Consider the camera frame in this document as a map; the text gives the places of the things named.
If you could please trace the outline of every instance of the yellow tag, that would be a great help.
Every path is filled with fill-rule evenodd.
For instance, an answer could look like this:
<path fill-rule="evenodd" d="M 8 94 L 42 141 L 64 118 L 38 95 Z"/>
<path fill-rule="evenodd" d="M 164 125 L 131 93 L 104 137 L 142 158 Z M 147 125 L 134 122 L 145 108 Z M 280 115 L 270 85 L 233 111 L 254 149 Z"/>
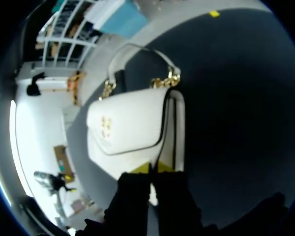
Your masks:
<path fill-rule="evenodd" d="M 212 17 L 218 17 L 220 16 L 220 13 L 218 11 L 210 11 L 209 14 L 212 16 Z"/>
<path fill-rule="evenodd" d="M 141 166 L 139 166 L 138 168 L 136 168 L 135 170 L 131 171 L 131 173 L 133 174 L 138 174 L 138 173 L 142 173 L 142 174 L 147 174 L 148 173 L 148 167 L 149 167 L 149 163 L 145 163 Z M 169 166 L 165 165 L 163 162 L 159 161 L 158 162 L 158 172 L 173 172 L 174 170 L 172 168 L 170 168 Z"/>
<path fill-rule="evenodd" d="M 135 170 L 131 171 L 131 173 L 133 173 L 133 174 L 138 174 L 138 173 L 147 174 L 148 167 L 149 167 L 149 163 L 148 162 L 144 163 L 143 165 L 139 166 Z"/>

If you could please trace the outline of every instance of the white shelf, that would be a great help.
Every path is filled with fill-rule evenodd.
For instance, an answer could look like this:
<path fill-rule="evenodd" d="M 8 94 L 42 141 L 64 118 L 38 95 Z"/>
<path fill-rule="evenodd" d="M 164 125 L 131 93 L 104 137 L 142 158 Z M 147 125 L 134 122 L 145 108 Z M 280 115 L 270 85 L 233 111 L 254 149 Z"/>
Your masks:
<path fill-rule="evenodd" d="M 75 32 L 72 38 L 66 36 L 67 31 L 70 26 L 72 26 L 72 22 L 75 19 L 76 14 L 80 13 L 81 10 L 83 11 L 88 7 L 89 4 L 94 4 L 95 0 L 64 0 L 62 3 L 59 11 L 54 14 L 53 21 L 49 21 L 49 30 L 48 24 L 44 26 L 44 30 L 41 30 L 38 37 L 37 42 L 44 43 L 43 55 L 41 57 L 41 67 L 38 66 L 37 68 L 47 68 L 53 67 L 56 69 L 64 69 L 67 67 L 72 66 L 72 61 L 75 60 L 76 67 L 75 69 L 80 69 L 87 58 L 88 53 L 91 49 L 96 47 L 96 40 L 98 36 L 94 36 L 93 38 L 86 38 L 83 40 L 80 37 L 81 34 L 89 35 L 89 33 L 84 33 L 84 27 L 87 23 L 85 19 L 82 20 L 80 23 L 77 31 Z M 53 54 L 53 61 L 50 61 L 49 50 L 51 46 L 57 43 L 56 53 Z M 70 48 L 68 49 L 67 55 L 64 58 L 61 47 L 63 44 L 70 44 Z M 75 52 L 76 46 L 83 46 L 83 51 L 78 59 L 72 59 L 71 56 L 73 52 Z"/>

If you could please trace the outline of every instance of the bag flap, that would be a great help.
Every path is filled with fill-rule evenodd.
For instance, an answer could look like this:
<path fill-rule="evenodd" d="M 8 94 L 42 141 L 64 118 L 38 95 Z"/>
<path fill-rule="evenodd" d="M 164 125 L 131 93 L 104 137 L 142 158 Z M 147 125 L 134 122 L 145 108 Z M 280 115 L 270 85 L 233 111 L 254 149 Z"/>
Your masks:
<path fill-rule="evenodd" d="M 87 126 L 106 155 L 144 149 L 163 135 L 168 88 L 144 89 L 93 102 Z"/>

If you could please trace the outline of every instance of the bag handle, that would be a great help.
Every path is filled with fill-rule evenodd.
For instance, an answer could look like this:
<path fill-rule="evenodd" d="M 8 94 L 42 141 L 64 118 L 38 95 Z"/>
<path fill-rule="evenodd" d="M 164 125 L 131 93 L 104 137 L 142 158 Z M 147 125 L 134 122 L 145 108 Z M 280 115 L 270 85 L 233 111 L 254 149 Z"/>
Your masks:
<path fill-rule="evenodd" d="M 155 49 L 149 49 L 149 48 L 146 48 L 146 47 L 134 44 L 134 43 L 127 43 L 116 51 L 116 53 L 114 54 L 113 58 L 111 59 L 111 61 L 109 63 L 108 70 L 107 70 L 108 79 L 105 81 L 104 91 L 103 91 L 102 95 L 99 97 L 99 100 L 109 97 L 111 95 L 111 93 L 113 92 L 113 90 L 116 88 L 117 81 L 116 81 L 115 73 L 114 73 L 112 67 L 115 64 L 114 62 L 116 60 L 116 55 L 118 53 L 120 53 L 122 50 L 124 50 L 126 47 L 129 47 L 129 46 L 135 47 L 135 48 L 140 48 L 140 49 L 147 51 L 147 52 L 156 53 L 158 56 L 160 56 L 167 63 L 168 77 L 164 80 L 162 80 L 160 78 L 152 79 L 151 84 L 150 84 L 151 88 L 155 89 L 155 88 L 160 88 L 160 87 L 174 87 L 174 86 L 178 85 L 178 83 L 180 82 L 181 70 L 165 54 L 163 54 L 162 52 L 155 50 Z"/>

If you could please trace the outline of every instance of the brown box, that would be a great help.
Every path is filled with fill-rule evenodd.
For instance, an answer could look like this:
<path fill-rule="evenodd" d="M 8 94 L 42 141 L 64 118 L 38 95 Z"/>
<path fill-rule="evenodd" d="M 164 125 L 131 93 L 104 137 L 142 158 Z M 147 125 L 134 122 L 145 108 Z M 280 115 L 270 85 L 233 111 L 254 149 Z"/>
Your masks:
<path fill-rule="evenodd" d="M 60 172 L 62 174 L 66 174 L 68 176 L 71 177 L 71 179 L 65 179 L 65 182 L 66 183 L 71 183 L 74 181 L 74 174 L 71 170 L 71 167 L 70 167 L 70 164 L 69 164 L 69 161 L 68 161 L 68 157 L 65 153 L 65 149 L 66 147 L 63 146 L 63 145 L 60 145 L 60 146 L 56 146 L 54 147 L 54 150 L 55 150 L 55 154 L 56 154 L 56 158 L 57 158 L 57 163 L 59 165 L 59 168 L 60 168 Z"/>

